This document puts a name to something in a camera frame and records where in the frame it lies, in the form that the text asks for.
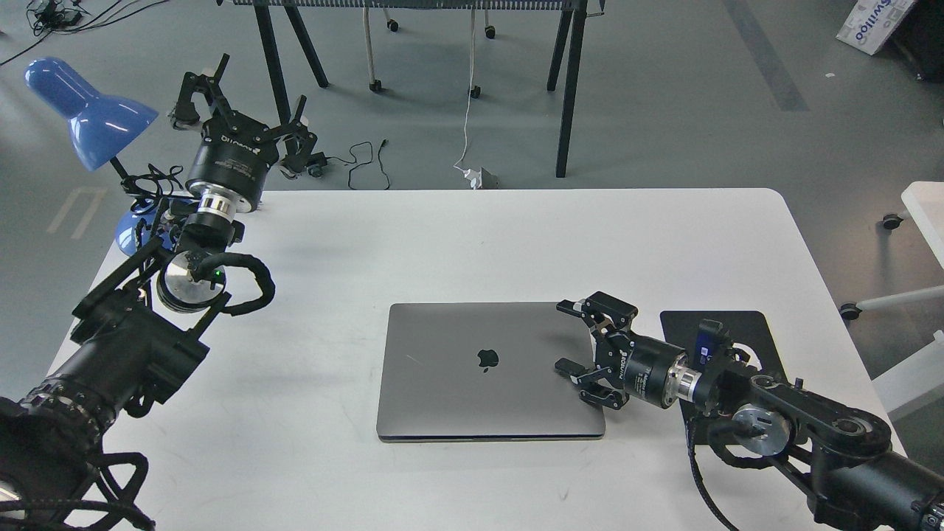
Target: apple logo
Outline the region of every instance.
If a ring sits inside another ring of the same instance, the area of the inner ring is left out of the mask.
[[[491,349],[479,351],[479,367],[485,367],[482,372],[488,372],[490,367],[498,367],[498,352]]]

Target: floor stripe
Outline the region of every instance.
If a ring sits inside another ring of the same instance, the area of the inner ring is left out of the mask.
[[[62,208],[59,209],[59,213],[56,214],[56,217],[53,218],[52,222],[49,224],[49,227],[46,227],[46,232],[52,234],[55,231],[59,230],[59,225],[62,224],[62,221],[65,219],[65,216],[72,210],[72,206],[76,204],[76,199],[78,199],[78,194],[81,192],[81,188],[73,189],[72,193],[66,198],[65,202],[62,203]]]
[[[89,204],[85,209],[85,214],[82,215],[82,218],[78,221],[78,224],[72,233],[73,240],[81,238],[82,235],[85,234],[85,230],[89,228],[89,224],[92,222],[92,218],[98,211],[98,207],[102,204],[102,200],[105,198],[105,194],[107,192],[107,188],[101,187],[79,186],[78,188],[74,188],[72,193],[70,193],[65,199],[65,202],[62,203],[62,206],[59,208],[59,212],[56,214],[56,217],[54,217],[52,222],[49,223],[49,227],[46,228],[46,232],[52,234],[58,231],[59,226],[61,226],[62,222],[65,221],[66,216],[68,216],[69,212],[72,211],[72,208],[76,206],[76,201],[78,201],[79,196],[83,194],[91,194],[92,200],[89,201]]]
[[[85,215],[82,216],[82,219],[78,222],[78,225],[76,225],[76,230],[72,233],[72,239],[77,240],[81,238],[85,230],[89,228],[89,223],[92,222],[92,217],[95,215],[95,212],[98,211],[98,205],[102,204],[102,199],[105,198],[107,191],[108,190],[105,188],[89,189],[89,192],[94,194],[92,203],[89,204],[89,208],[85,209]]]
[[[750,11],[747,0],[722,0],[741,40],[754,57],[754,63],[761,71],[764,81],[773,93],[774,99],[781,111],[809,111],[806,101],[803,100],[800,89],[793,82],[790,73],[786,71],[767,35],[757,23],[753,12]]]

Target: white cable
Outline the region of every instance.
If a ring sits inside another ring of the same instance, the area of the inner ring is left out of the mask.
[[[469,111],[472,109],[472,83],[475,79],[475,8],[472,8],[472,20],[471,20],[471,44],[469,46],[469,87],[468,87],[468,101],[465,104],[465,122],[463,123],[463,136],[465,137],[465,145],[463,146],[463,155],[459,157],[459,160],[452,165],[452,167],[457,170],[465,173],[467,170],[459,167],[459,163],[465,159],[465,152],[469,148]]]

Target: power adapter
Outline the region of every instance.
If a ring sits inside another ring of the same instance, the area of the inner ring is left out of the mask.
[[[64,8],[60,0],[42,0],[33,13],[36,22],[50,30],[72,27],[82,20],[81,11]]]
[[[36,7],[36,20],[44,26],[50,26],[56,21],[56,12],[59,11],[59,0],[42,0]]]

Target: black table leg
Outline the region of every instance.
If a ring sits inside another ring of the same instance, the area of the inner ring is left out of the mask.
[[[581,0],[574,12],[574,30],[570,36],[570,55],[567,57],[567,79],[564,87],[564,112],[561,117],[561,139],[557,145],[557,177],[567,172],[567,150],[570,148],[570,127],[574,121],[574,101],[577,99],[577,76],[581,70],[583,26],[587,20],[587,0]]]
[[[561,23],[557,26],[557,41],[554,42],[554,56],[550,60],[548,74],[548,92],[557,89],[557,78],[561,74],[561,62],[564,60],[564,46],[567,44],[567,30],[570,28],[570,18],[573,11],[561,11]]]
[[[308,64],[312,68],[312,73],[314,74],[314,78],[318,81],[318,86],[323,89],[327,88],[328,77],[325,76],[325,70],[321,67],[321,61],[318,60],[318,54],[314,51],[312,38],[308,34],[308,29],[305,27],[305,22],[301,20],[301,14],[298,12],[298,8],[294,6],[285,6],[285,13],[289,16],[289,21],[292,22],[292,28],[295,30],[298,43],[301,44],[301,49],[303,52],[305,52],[305,59],[308,60]]]
[[[278,60],[276,33],[272,29],[272,17],[268,7],[256,6],[256,22],[259,24],[259,36],[262,39],[262,53],[265,65],[269,68],[269,81],[272,82],[272,95],[276,99],[278,121],[286,124],[292,118],[289,108],[289,95],[285,90],[285,78],[282,76],[282,63]]]

